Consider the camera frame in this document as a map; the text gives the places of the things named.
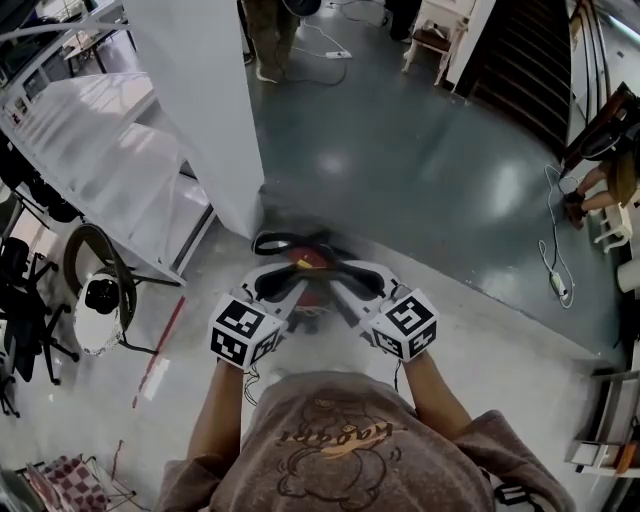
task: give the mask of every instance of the wooden stair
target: wooden stair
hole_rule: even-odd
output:
[[[462,77],[462,95],[526,126],[558,156],[569,128],[571,46],[562,0],[497,0]]]

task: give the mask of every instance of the power cord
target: power cord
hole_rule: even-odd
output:
[[[258,368],[254,364],[251,366],[251,368],[249,368],[249,371],[244,372],[244,374],[249,376],[247,381],[244,383],[244,398],[247,402],[256,407],[258,405],[258,402],[255,400],[255,398],[253,398],[253,395],[251,394],[251,391],[249,391],[249,388],[260,380]]]
[[[344,12],[344,6],[345,5],[352,5],[352,4],[356,4],[356,3],[360,3],[360,2],[369,2],[372,4],[377,4],[380,7],[382,7],[383,11],[384,11],[384,17],[382,18],[382,21],[380,22],[380,25],[376,25],[375,23],[371,23],[368,20],[363,20],[360,18],[352,18],[351,16],[347,16]],[[374,28],[382,28],[384,26],[386,26],[389,23],[389,16],[387,16],[387,12],[386,9],[384,7],[383,4],[376,2],[375,0],[350,0],[348,2],[328,2],[327,3],[327,8],[329,9],[335,9],[336,11],[338,11],[343,17],[345,17],[346,19],[348,19],[349,21],[357,21],[360,23],[364,23],[366,25],[369,25],[370,27],[374,27]]]
[[[553,223],[553,245],[554,245],[553,264],[549,265],[549,262],[547,261],[547,245],[544,243],[543,240],[538,240],[538,249],[540,250],[540,256],[542,256],[542,261],[544,262],[545,267],[547,267],[547,270],[549,271],[549,282],[551,283],[551,287],[553,288],[553,291],[558,296],[560,305],[564,309],[569,309],[573,304],[573,297],[575,295],[576,283],[573,280],[573,276],[571,275],[569,267],[567,266],[564,259],[562,258],[562,253],[560,252],[560,246],[558,244],[558,230],[557,230],[557,224],[556,224],[556,217],[553,214],[553,209],[551,208],[551,196],[553,195],[553,184],[551,183],[551,178],[549,177],[549,169],[554,171],[558,175],[558,177],[560,176],[560,171],[558,171],[555,167],[551,165],[546,165],[544,168],[544,174],[547,177],[547,182],[549,183],[549,195],[547,196],[547,208],[549,208],[549,213],[551,214],[551,222]],[[576,186],[579,184],[579,181],[573,176],[567,176],[567,177],[574,180],[576,182]],[[558,179],[558,181],[556,182],[556,186],[558,187],[558,190],[560,191],[560,193],[563,196],[565,196],[566,194],[560,187],[560,179]],[[567,288],[565,287],[562,281],[562,278],[560,277],[560,274],[558,274],[558,272],[555,271],[555,266],[558,259],[560,260],[560,263],[562,264],[567,275],[569,276],[569,280],[571,282],[569,290],[567,290]]]
[[[396,390],[396,393],[398,392],[398,371],[400,370],[400,364],[402,364],[402,362],[398,359],[398,362],[396,363],[396,371],[393,376],[393,387]]]
[[[335,44],[338,48],[340,48],[340,51],[345,52],[345,53],[349,53],[349,51],[348,51],[348,50],[346,50],[346,49],[344,48],[344,46],[342,46],[338,41],[336,41],[335,39],[333,39],[331,36],[329,36],[329,35],[325,34],[325,33],[324,33],[324,31],[323,31],[320,27],[316,27],[315,25],[309,25],[309,24],[307,23],[306,18],[302,21],[302,24],[303,24],[305,27],[308,27],[308,28],[314,28],[314,29],[318,30],[318,31],[319,31],[319,32],[320,32],[324,37],[326,37],[327,39],[329,39],[329,41],[331,41],[331,42],[332,42],[333,44]],[[319,53],[313,53],[313,52],[310,52],[309,50],[305,50],[305,49],[303,49],[303,48],[298,48],[298,47],[296,47],[296,46],[293,46],[291,49],[292,49],[292,50],[299,51],[299,52],[302,52],[302,53],[306,53],[306,54],[308,54],[308,55],[312,55],[313,57],[318,57],[318,58],[320,58],[320,59],[331,59],[331,57],[329,57],[326,53],[325,53],[324,55],[321,55],[321,54],[319,54]],[[282,72],[282,75],[284,76],[285,80],[286,80],[287,82],[289,82],[289,83],[297,84],[297,83],[305,83],[305,82],[308,82],[308,83],[312,83],[312,84],[315,84],[315,85],[323,85],[323,86],[326,86],[326,87],[334,87],[334,86],[336,86],[336,85],[340,85],[340,84],[341,84],[342,82],[344,82],[344,81],[345,81],[345,79],[347,78],[347,67],[348,67],[348,66],[347,66],[347,63],[346,63],[346,62],[344,63],[344,67],[342,68],[342,75],[340,76],[340,78],[339,78],[338,80],[336,80],[335,82],[323,82],[323,81],[321,81],[321,80],[315,80],[315,79],[313,79],[313,78],[300,78],[300,79],[297,79],[297,78],[290,78],[290,77],[288,77],[288,76],[287,76],[286,71],[282,68],[282,66],[281,66],[281,65],[280,65],[280,63],[278,62],[277,52],[276,52],[276,56],[275,56],[275,58],[274,58],[274,61],[275,61],[276,65],[278,66],[278,68],[280,69],[280,71]]]

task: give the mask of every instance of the stair step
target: stair step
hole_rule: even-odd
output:
[[[494,53],[518,62],[518,64],[527,69],[530,74],[538,77],[553,90],[558,90],[558,94],[561,96],[564,95],[565,92],[567,92],[567,94],[569,93],[571,89],[570,75],[565,75],[565,77],[557,76],[549,70],[544,63],[541,63],[531,55],[527,55],[517,46],[501,39],[498,41]]]
[[[551,118],[555,118],[555,120],[559,122],[560,125],[567,124],[566,116],[563,116],[561,113],[559,113],[556,110],[556,108],[554,108],[553,105],[550,104],[553,102],[553,100],[549,101],[548,99],[541,97],[537,93],[537,91],[534,90],[534,87],[530,87],[530,86],[528,87],[522,82],[514,80],[513,77],[493,67],[487,67],[487,70],[493,75],[493,77],[488,77],[487,75],[484,75],[480,83],[487,83],[487,82],[493,83],[494,84],[493,90],[496,92],[499,92],[500,86],[502,85],[502,88],[504,89],[504,92],[505,92],[504,94],[505,97],[511,96],[509,92],[513,93],[514,99],[519,98],[520,100],[522,100],[522,101],[519,101],[518,103],[522,105],[523,109],[527,111],[535,112],[534,115],[536,118],[541,117],[541,115],[544,115],[545,117],[550,116]],[[525,103],[529,103],[532,108],[525,108],[524,106]]]
[[[523,21],[523,23],[525,24],[529,24],[529,25],[535,25],[535,30],[540,31],[544,34],[547,34],[548,37],[552,38],[552,41],[556,44],[558,44],[561,48],[570,48],[570,44],[569,44],[569,25],[567,25],[565,32],[566,32],[566,38],[563,39],[562,37],[560,37],[559,35],[557,35],[553,30],[551,30],[548,26],[546,26],[543,22],[536,20],[535,18],[529,16],[526,12],[518,9],[518,5],[516,4],[514,6],[514,14],[512,16],[511,19],[520,19]]]
[[[536,4],[533,4],[531,2],[518,3],[517,9],[522,12],[526,12],[528,15],[540,21],[543,21],[544,23],[548,24],[550,27],[562,28],[567,26],[566,19],[563,19],[558,15],[552,14],[549,11],[541,10]]]
[[[536,44],[532,43],[517,32],[507,29],[505,34],[500,38],[501,41],[506,44],[515,46],[522,50],[526,55],[535,59],[539,63],[543,64],[551,73],[562,78],[567,82],[571,82],[571,67],[562,65],[547,52],[539,48]]]
[[[554,9],[551,6],[549,6],[548,2],[539,1],[539,0],[528,0],[528,3],[535,5],[535,7],[537,7],[541,11],[546,11],[551,16],[555,14]]]
[[[504,57],[500,54],[494,54],[492,56],[491,61],[487,64],[488,68],[493,68],[493,70],[504,70],[501,71],[508,75],[513,75],[513,78],[517,82],[521,82],[524,84],[531,84],[530,86],[534,89],[538,90],[538,95],[550,95],[553,97],[551,101],[548,103],[553,103],[556,106],[557,111],[559,113],[567,114],[569,113],[569,93],[564,96],[559,94],[558,91],[552,89],[547,84],[545,84],[542,80],[540,80],[535,75],[529,73],[524,67],[522,67],[519,63]]]
[[[571,66],[571,51],[564,47],[554,46],[548,39],[540,35],[535,29],[528,26],[523,21],[517,18],[511,18],[513,23],[509,23],[509,27],[513,27],[514,31],[522,33],[522,35],[535,43],[536,46],[544,48],[545,52],[550,55],[555,55],[555,60],[562,63],[566,62],[567,66]]]
[[[498,94],[491,89],[478,84],[474,94],[477,98],[503,111],[505,114],[515,118],[520,124],[525,125],[529,130],[534,132],[540,139],[546,142],[554,151],[556,156],[560,156],[564,152],[565,140],[558,134],[550,130],[540,120],[532,117],[531,114],[522,109],[519,105],[508,98]]]

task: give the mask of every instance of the electrical wire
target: electrical wire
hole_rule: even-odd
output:
[[[547,267],[547,270],[549,271],[549,279],[551,279],[552,275],[555,273],[554,269],[558,259],[560,260],[560,263],[562,264],[567,275],[569,276],[569,280],[571,282],[571,289],[569,291],[569,300],[565,301],[560,295],[558,295],[558,300],[560,301],[560,305],[564,309],[569,309],[573,304],[573,297],[575,295],[576,283],[573,280],[573,276],[571,275],[571,271],[569,270],[569,267],[567,266],[567,264],[564,261],[564,258],[562,257],[562,253],[560,252],[560,245],[558,244],[558,229],[557,229],[556,217],[553,214],[553,208],[551,207],[551,196],[553,195],[554,187],[553,187],[553,183],[551,182],[551,178],[549,177],[549,169],[554,171],[558,175],[558,177],[560,176],[560,171],[558,171],[555,167],[551,165],[546,165],[544,168],[544,174],[547,177],[547,182],[549,183],[549,194],[547,195],[547,208],[549,208],[549,213],[551,214],[551,222],[553,224],[554,260],[552,265],[549,265],[549,262],[547,261],[547,244],[544,243],[544,240],[538,240],[538,249],[540,250],[540,256],[542,256],[542,261],[544,262],[545,267]],[[573,176],[567,176],[567,178],[574,180],[576,182],[576,186],[580,183]],[[560,187],[560,179],[558,179],[558,181],[556,182],[556,186],[558,187],[558,190],[564,197],[566,194]]]
[[[361,18],[352,18],[351,16],[348,16],[347,14],[345,14],[345,12],[343,10],[345,5],[352,5],[352,4],[356,4],[356,3],[359,3],[359,2],[368,2],[368,3],[372,3],[372,4],[377,4],[380,7],[382,7],[383,12],[384,12],[384,16],[382,17],[382,21],[380,22],[380,25],[376,25],[375,23],[371,23],[369,20],[364,20],[364,19],[361,19]],[[384,7],[383,4],[381,4],[379,2],[375,2],[374,0],[351,0],[349,2],[329,2],[329,3],[327,3],[327,8],[335,9],[344,18],[348,19],[349,21],[357,21],[357,22],[364,23],[364,24],[369,25],[370,27],[374,27],[374,28],[382,28],[382,27],[386,26],[387,23],[389,23],[389,17],[387,16],[386,8]]]
[[[400,359],[398,359],[398,362],[396,364],[396,372],[395,372],[395,375],[393,377],[393,387],[395,388],[396,393],[398,392],[398,371],[400,370],[400,364],[401,363],[402,362],[400,361]]]
[[[333,44],[335,44],[338,48],[340,48],[343,52],[346,52],[348,50],[346,50],[338,41],[336,41],[333,37],[328,36],[327,34],[324,33],[324,31],[320,28],[317,27],[315,25],[309,25],[307,23],[307,19],[305,18],[304,20],[302,20],[302,24],[305,27],[309,27],[309,28],[315,28],[318,32],[320,32],[324,37],[326,37],[329,41],[331,41]]]
[[[305,27],[308,28],[315,28],[316,30],[318,30],[324,37],[326,37],[327,39],[329,39],[329,41],[331,41],[333,44],[335,44],[338,48],[340,48],[341,51],[343,52],[347,52],[350,53],[347,49],[344,48],[344,46],[342,46],[338,41],[336,41],[335,39],[333,39],[331,36],[327,35],[324,33],[324,31],[320,28],[320,27],[316,27],[315,25],[309,25],[307,23],[306,18],[302,21],[302,24]],[[303,48],[297,48],[297,47],[292,47],[293,50],[297,50],[299,52],[303,52],[303,53],[307,53],[309,55],[312,55],[314,57],[318,57],[321,59],[328,59],[327,55],[321,55],[319,53],[313,53],[310,52],[308,50],[304,50]],[[285,80],[289,83],[294,83],[294,84],[299,84],[299,83],[311,83],[311,84],[315,84],[315,85],[323,85],[326,87],[335,87],[336,85],[340,85],[342,82],[345,81],[345,79],[347,78],[347,68],[348,65],[345,62],[344,63],[344,67],[342,68],[342,75],[340,76],[340,78],[338,80],[336,80],[335,82],[323,82],[322,80],[315,80],[313,78],[290,78],[287,76],[287,72],[282,68],[282,66],[280,65],[280,63],[278,62],[278,57],[277,55],[274,56],[274,61],[276,63],[276,65],[278,66],[278,68],[280,69],[280,71],[282,72],[282,75],[284,76]]]
[[[258,368],[254,364],[251,366],[251,368],[249,368],[249,371],[244,372],[244,374],[249,375],[249,378],[244,383],[244,398],[247,402],[249,402],[251,405],[256,407],[258,405],[258,402],[255,400],[255,398],[253,398],[253,395],[251,394],[251,391],[249,390],[249,388],[260,380],[260,374],[258,373]]]

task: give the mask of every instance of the chair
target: chair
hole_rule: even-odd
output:
[[[427,21],[433,22],[434,28],[425,30],[423,25]],[[467,30],[468,21],[468,15],[452,11],[447,7],[429,2],[428,0],[423,0],[415,24],[415,31],[411,39],[411,47],[409,51],[404,54],[406,62],[402,68],[402,72],[407,73],[409,71],[409,66],[415,58],[418,47],[423,46],[442,56],[434,84],[438,85],[452,56],[458,49],[462,35]]]
[[[601,226],[609,225],[609,229],[596,238],[593,243],[600,243],[605,238],[616,235],[620,240],[604,245],[604,253],[607,254],[615,247],[621,247],[633,236],[633,227],[631,226],[631,218],[629,210],[622,208],[619,204],[607,206],[604,209],[605,218],[600,222]]]
[[[57,270],[57,265],[48,262],[36,272],[41,254],[34,254],[29,269],[29,277],[23,277],[28,267],[29,247],[17,238],[8,238],[0,253],[0,309],[2,318],[7,320],[4,334],[4,348],[9,355],[11,373],[17,371],[29,382],[33,374],[36,356],[44,352],[49,378],[54,385],[60,380],[53,376],[51,348],[69,356],[74,362],[79,360],[78,354],[67,350],[53,338],[55,328],[62,313],[71,312],[71,308],[60,305],[49,323],[46,315],[51,309],[44,303],[37,290],[37,283],[49,270]]]
[[[104,265],[84,285],[80,283],[76,271],[78,253],[83,243]],[[69,237],[63,270],[69,288],[78,297],[74,328],[78,343],[86,353],[100,356],[119,344],[129,350],[157,354],[156,350],[136,347],[127,342],[125,333],[136,311],[136,285],[141,281],[167,286],[175,286],[175,283],[132,274],[109,237],[93,224],[78,227]]]

